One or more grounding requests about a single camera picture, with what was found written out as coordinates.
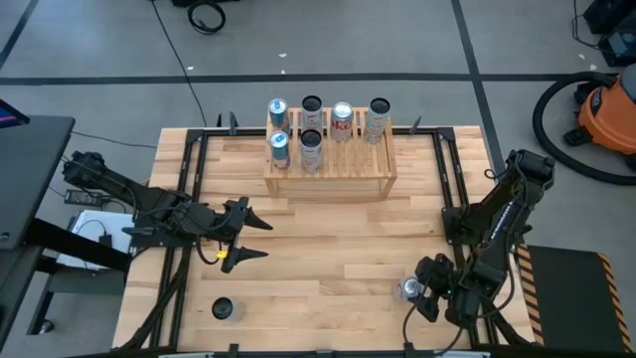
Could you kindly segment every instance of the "concrete floor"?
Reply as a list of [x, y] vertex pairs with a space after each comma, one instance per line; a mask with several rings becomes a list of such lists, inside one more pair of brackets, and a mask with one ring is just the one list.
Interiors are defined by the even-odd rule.
[[[590, 2], [579, 0], [579, 11]], [[189, 74], [198, 77], [194, 88], [208, 123], [232, 110], [240, 125], [262, 125], [265, 105], [274, 96], [299, 102], [313, 93], [328, 103], [362, 105], [381, 95], [392, 102], [398, 124], [421, 115], [421, 124], [482, 125], [491, 156], [498, 159], [513, 148], [542, 153], [531, 115], [551, 84], [540, 81], [543, 75], [590, 67], [616, 71], [570, 37], [569, 0], [241, 0], [222, 5], [228, 22], [212, 37], [194, 32], [184, 9], [168, 0], [156, 4], [184, 65], [193, 67]], [[30, 16], [23, 16], [25, 9], [33, 10], [27, 11]], [[579, 30], [582, 38], [592, 38], [584, 23]], [[70, 115], [77, 131], [147, 144], [156, 143], [162, 127], [202, 125], [187, 85], [174, 81], [181, 70], [148, 1], [3, 0], [2, 48], [0, 97], [26, 113]], [[343, 75], [340, 81], [264, 77], [281, 71]], [[488, 78], [480, 74], [509, 76], [482, 82]], [[130, 77], [138, 85], [122, 79]], [[29, 79], [45, 86], [21, 85]], [[86, 85], [69, 85], [73, 80]], [[568, 93], [549, 106], [547, 128], [555, 138], [571, 125], [573, 110]], [[99, 151], [111, 168], [136, 180], [148, 177], [154, 157], [153, 150], [77, 136], [67, 154], [74, 150]], [[589, 147], [573, 153], [588, 162], [613, 157]], [[617, 160], [607, 165], [625, 171]], [[51, 186], [69, 188], [59, 173]], [[635, 199], [636, 189], [597, 183], [559, 165], [555, 186], [531, 218], [535, 230], [526, 237], [530, 244], [609, 255], [631, 327], [636, 325], [636, 280], [630, 279], [636, 269]], [[78, 209], [49, 193], [38, 216], [64, 226]], [[120, 297], [59, 295], [49, 315], [57, 329], [24, 335], [43, 283], [36, 275], [0, 356], [106, 350]]]

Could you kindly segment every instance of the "yellow and black striped tape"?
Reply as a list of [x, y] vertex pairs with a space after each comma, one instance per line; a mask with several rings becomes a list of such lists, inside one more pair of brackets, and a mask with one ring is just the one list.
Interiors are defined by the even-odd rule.
[[526, 301], [530, 324], [533, 327], [533, 333], [535, 334], [535, 341], [544, 345], [544, 333], [541, 329], [541, 316], [539, 315], [537, 289], [535, 288], [535, 277], [533, 276], [533, 265], [530, 260], [528, 246], [525, 244], [517, 246], [517, 259], [519, 261], [521, 286], [524, 290], [524, 300]]
[[618, 291], [616, 290], [616, 281], [612, 274], [612, 266], [609, 264], [609, 257], [604, 254], [598, 254], [600, 259], [603, 260], [603, 268], [605, 269], [605, 278], [607, 278], [607, 285], [609, 286], [609, 293], [612, 295], [612, 302], [614, 303], [614, 310], [616, 311], [616, 320], [618, 321], [618, 328], [622, 334], [623, 344], [625, 345], [625, 352], [632, 353], [632, 341], [629, 339], [629, 331], [627, 330], [627, 323], [623, 316], [623, 310], [620, 306], [620, 300], [618, 299]]

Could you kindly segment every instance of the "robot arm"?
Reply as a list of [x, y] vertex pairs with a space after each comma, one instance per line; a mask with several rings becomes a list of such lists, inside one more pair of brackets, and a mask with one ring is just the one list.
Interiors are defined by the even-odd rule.
[[460, 210], [451, 219], [451, 227], [446, 228], [448, 239], [479, 239], [480, 245], [469, 256], [466, 267], [455, 270], [443, 254], [435, 260], [424, 258], [417, 265], [417, 280], [430, 288], [431, 294], [411, 301], [431, 322], [439, 311], [437, 300], [444, 298], [448, 299], [448, 321], [464, 328], [475, 324], [480, 302], [492, 301], [499, 293], [509, 270], [512, 246], [531, 229], [526, 221], [554, 184], [555, 162], [551, 158], [520, 150], [512, 151], [506, 163], [508, 167], [497, 186], [480, 203]]
[[[191, 246], [199, 237], [227, 244], [228, 255], [222, 264], [225, 273], [241, 261], [267, 256], [267, 253], [237, 247], [243, 225], [272, 229], [247, 206], [247, 197], [227, 200], [225, 211], [217, 213], [207, 204], [193, 203], [185, 193], [142, 186], [108, 169], [101, 155], [92, 152], [73, 153], [73, 159], [64, 165], [63, 174], [65, 181], [78, 188], [103, 190], [132, 206], [135, 228], [124, 228], [124, 231], [133, 237], [167, 235], [176, 238], [180, 246]], [[159, 240], [154, 244], [160, 246]]]

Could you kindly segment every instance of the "wooden crate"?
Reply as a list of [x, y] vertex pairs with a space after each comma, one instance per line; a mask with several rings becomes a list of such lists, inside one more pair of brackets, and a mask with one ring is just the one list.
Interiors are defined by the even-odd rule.
[[290, 108], [289, 121], [292, 128], [289, 149], [291, 165], [286, 170], [274, 167], [271, 160], [269, 137], [273, 132], [273, 125], [267, 116], [267, 145], [265, 151], [267, 161], [263, 178], [271, 196], [278, 195], [281, 181], [311, 181], [324, 180], [376, 180], [378, 193], [386, 198], [398, 178], [396, 169], [396, 152], [391, 131], [392, 122], [389, 118], [387, 129], [377, 144], [368, 144], [362, 138], [365, 128], [368, 108], [354, 108], [353, 137], [345, 142], [331, 140], [331, 108], [323, 108], [323, 118], [326, 119], [326, 136], [322, 142], [322, 164], [315, 174], [307, 173], [301, 164], [300, 135], [302, 126], [302, 109]]

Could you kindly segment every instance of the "wooden tabletop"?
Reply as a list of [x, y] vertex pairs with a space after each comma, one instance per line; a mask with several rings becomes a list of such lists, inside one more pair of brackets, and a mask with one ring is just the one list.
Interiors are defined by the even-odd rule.
[[[162, 131], [151, 186], [176, 189], [186, 130]], [[459, 126], [455, 133], [470, 201], [477, 202], [493, 187], [483, 175], [489, 161], [481, 131]], [[366, 195], [377, 190], [377, 183], [371, 188], [351, 181], [292, 182], [279, 197], [270, 198], [262, 178], [265, 138], [213, 137], [200, 201], [220, 209], [228, 199], [248, 196], [274, 230], [243, 229], [239, 243], [269, 252], [269, 257], [240, 263], [230, 274], [204, 265], [193, 252], [179, 350], [227, 351], [231, 343], [242, 351], [402, 349], [401, 325], [410, 303], [393, 299], [393, 287], [413, 275], [424, 256], [453, 255], [443, 236], [443, 197], [431, 136], [396, 135], [394, 141], [398, 178], [385, 200]], [[443, 146], [450, 169], [450, 154]], [[195, 147], [191, 171], [197, 152]], [[194, 175], [188, 177], [190, 192]], [[452, 175], [450, 179], [458, 205]], [[213, 257], [216, 243], [204, 245], [206, 255]], [[113, 346], [128, 340], [154, 305], [163, 258], [164, 249], [150, 249], [133, 262]], [[503, 313], [519, 334], [534, 341], [519, 282]], [[506, 283], [495, 303], [509, 292]], [[213, 317], [211, 306], [220, 296], [244, 304], [242, 321]], [[439, 303], [436, 323], [412, 316], [407, 331], [416, 349], [443, 348], [455, 336], [457, 327], [443, 317], [446, 302]], [[162, 343], [168, 340], [172, 306], [167, 312]], [[485, 341], [483, 322], [478, 329]], [[464, 334], [456, 347], [468, 346]]]

